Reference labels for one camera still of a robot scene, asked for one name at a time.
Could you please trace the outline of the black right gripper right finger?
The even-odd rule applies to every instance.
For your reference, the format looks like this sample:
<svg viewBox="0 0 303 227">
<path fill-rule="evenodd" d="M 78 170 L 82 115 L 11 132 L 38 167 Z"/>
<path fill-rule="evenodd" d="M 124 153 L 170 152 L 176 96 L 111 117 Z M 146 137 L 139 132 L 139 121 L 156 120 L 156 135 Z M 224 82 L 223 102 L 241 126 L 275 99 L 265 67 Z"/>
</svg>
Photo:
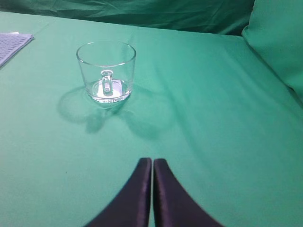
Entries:
<svg viewBox="0 0 303 227">
<path fill-rule="evenodd" d="M 182 187 L 167 161 L 153 162 L 153 212 L 157 227 L 221 227 Z"/>
</svg>

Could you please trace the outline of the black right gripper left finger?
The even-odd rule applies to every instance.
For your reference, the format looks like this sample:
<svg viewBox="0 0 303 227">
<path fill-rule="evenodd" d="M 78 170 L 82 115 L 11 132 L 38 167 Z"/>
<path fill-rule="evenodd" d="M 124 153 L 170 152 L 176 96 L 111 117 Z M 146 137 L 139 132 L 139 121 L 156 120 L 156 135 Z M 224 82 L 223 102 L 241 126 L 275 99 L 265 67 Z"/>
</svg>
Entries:
<svg viewBox="0 0 303 227">
<path fill-rule="evenodd" d="M 139 159 L 136 168 L 116 197 L 88 227 L 147 227 L 151 207 L 152 162 Z"/>
</svg>

